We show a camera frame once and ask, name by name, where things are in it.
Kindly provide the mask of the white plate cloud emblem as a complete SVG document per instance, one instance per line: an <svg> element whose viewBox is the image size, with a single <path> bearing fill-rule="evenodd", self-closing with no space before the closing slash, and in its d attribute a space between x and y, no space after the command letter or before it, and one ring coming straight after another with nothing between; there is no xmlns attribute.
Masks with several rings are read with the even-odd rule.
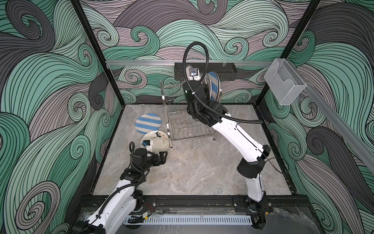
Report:
<svg viewBox="0 0 374 234"><path fill-rule="evenodd" d="M210 81L210 76L208 73L205 74L204 76L204 82L207 90L207 98L210 99L211 97L211 81Z"/></svg>

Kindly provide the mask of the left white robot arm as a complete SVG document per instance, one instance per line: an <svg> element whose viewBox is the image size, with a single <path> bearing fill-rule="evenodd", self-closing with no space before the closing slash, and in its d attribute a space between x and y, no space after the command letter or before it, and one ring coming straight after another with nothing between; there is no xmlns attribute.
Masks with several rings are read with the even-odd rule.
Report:
<svg viewBox="0 0 374 234"><path fill-rule="evenodd" d="M145 148L130 150L129 167L122 173L113 192L84 221L77 221L72 234L115 234L126 218L143 207L143 192L137 187L146 181L150 168L166 163L166 151L153 153Z"/></svg>

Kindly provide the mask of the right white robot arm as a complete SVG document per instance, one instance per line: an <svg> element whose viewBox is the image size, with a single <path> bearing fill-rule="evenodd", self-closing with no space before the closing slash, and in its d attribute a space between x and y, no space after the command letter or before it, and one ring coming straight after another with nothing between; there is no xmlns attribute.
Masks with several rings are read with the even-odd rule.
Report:
<svg viewBox="0 0 374 234"><path fill-rule="evenodd" d="M260 203L266 192L261 185L261 171L271 148L254 140L240 125L240 122L259 123L236 119L218 101L211 100L208 89L199 81L187 81L182 84L187 112L194 120L213 128L224 136L242 155L237 171L245 177L247 198Z"/></svg>

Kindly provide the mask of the orange sun plate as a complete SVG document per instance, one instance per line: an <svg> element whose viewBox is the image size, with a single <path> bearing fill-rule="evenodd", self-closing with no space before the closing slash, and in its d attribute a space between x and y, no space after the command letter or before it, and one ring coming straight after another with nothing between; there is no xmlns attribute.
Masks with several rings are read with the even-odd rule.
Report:
<svg viewBox="0 0 374 234"><path fill-rule="evenodd" d="M190 74L190 69L192 69L192 66L187 64L186 65L186 74L189 75Z"/></svg>

